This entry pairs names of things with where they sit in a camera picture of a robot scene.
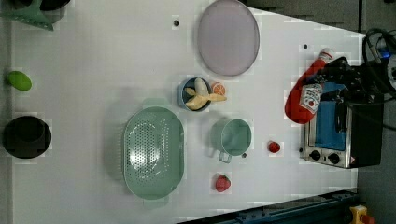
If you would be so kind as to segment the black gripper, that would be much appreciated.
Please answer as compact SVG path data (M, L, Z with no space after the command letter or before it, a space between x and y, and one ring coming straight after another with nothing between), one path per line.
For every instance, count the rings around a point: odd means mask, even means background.
M346 57L327 63L316 72L317 77L333 78L350 70ZM370 61L360 66L352 66L345 88L321 94L321 101L348 102L352 105L381 105L389 93L388 62Z

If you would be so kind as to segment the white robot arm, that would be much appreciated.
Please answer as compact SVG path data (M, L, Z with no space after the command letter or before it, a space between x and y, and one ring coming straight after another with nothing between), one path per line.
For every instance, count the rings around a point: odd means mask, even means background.
M323 93L322 101L346 102L351 105L384 104L384 97L395 97L395 56L378 63L376 60L361 65L350 65L340 57L319 69L306 83L336 83L341 90Z

